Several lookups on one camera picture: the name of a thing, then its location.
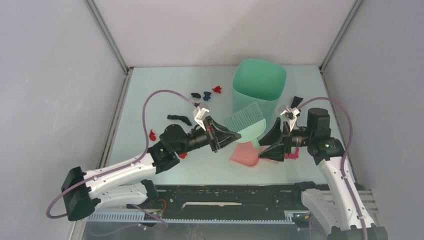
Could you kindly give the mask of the green hand brush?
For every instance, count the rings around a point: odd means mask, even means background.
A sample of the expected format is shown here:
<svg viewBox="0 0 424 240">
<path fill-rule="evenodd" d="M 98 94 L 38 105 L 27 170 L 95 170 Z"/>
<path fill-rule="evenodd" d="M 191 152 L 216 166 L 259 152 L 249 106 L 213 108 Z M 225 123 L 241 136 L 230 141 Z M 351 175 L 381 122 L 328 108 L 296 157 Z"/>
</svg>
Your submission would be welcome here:
<svg viewBox="0 0 424 240">
<path fill-rule="evenodd" d="M 237 143 L 251 142 L 256 152 L 259 152 L 258 137 L 265 131 L 267 123 L 257 102 L 233 113 L 224 122 L 230 131 L 241 136 L 236 140 Z"/>
</svg>

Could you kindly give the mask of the pink dustpan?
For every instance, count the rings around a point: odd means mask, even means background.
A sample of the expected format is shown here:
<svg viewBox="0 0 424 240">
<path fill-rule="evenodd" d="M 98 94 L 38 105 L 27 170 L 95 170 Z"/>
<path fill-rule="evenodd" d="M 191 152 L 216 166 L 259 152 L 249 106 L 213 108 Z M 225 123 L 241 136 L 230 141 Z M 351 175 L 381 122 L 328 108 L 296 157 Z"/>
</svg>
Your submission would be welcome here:
<svg viewBox="0 0 424 240">
<path fill-rule="evenodd" d="M 278 162 L 274 160 L 259 158 L 251 141 L 238 143 L 229 159 L 249 168 L 256 167 L 259 162 L 267 162 L 273 165 L 278 164 Z"/>
</svg>

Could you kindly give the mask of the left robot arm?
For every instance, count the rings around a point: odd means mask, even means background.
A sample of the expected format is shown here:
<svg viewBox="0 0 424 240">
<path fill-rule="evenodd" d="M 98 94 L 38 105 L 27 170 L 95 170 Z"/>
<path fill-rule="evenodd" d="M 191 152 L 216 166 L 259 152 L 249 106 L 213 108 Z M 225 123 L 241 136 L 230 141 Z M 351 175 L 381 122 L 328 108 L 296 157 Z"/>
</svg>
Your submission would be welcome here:
<svg viewBox="0 0 424 240">
<path fill-rule="evenodd" d="M 182 154 L 203 147 L 217 152 L 241 138 L 210 116 L 204 123 L 205 128 L 194 127 L 189 132 L 171 124 L 157 143 L 126 161 L 88 171 L 79 166 L 70 169 L 61 187 L 67 219 L 81 220 L 98 209 L 119 205 L 156 206 L 159 194 L 147 177 L 173 168 Z"/>
</svg>

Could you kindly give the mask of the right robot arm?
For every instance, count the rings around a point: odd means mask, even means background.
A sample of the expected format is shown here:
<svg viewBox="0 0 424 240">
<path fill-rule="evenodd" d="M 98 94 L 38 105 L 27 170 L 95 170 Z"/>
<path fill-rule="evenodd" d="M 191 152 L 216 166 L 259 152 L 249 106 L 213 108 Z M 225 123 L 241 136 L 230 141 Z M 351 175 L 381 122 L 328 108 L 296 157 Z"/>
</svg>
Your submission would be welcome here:
<svg viewBox="0 0 424 240">
<path fill-rule="evenodd" d="M 258 144 L 266 148 L 259 158 L 283 162 L 295 147 L 306 147 L 308 154 L 324 175 L 332 202 L 312 182 L 296 183 L 291 204 L 297 209 L 305 207 L 321 224 L 328 240 L 386 240 L 388 233 L 377 226 L 364 206 L 349 170 L 345 148 L 340 140 L 331 136 L 330 115 L 324 108 L 311 108 L 307 112 L 306 126 L 294 128 L 299 110 L 287 108 L 277 118 L 270 131 Z"/>
</svg>

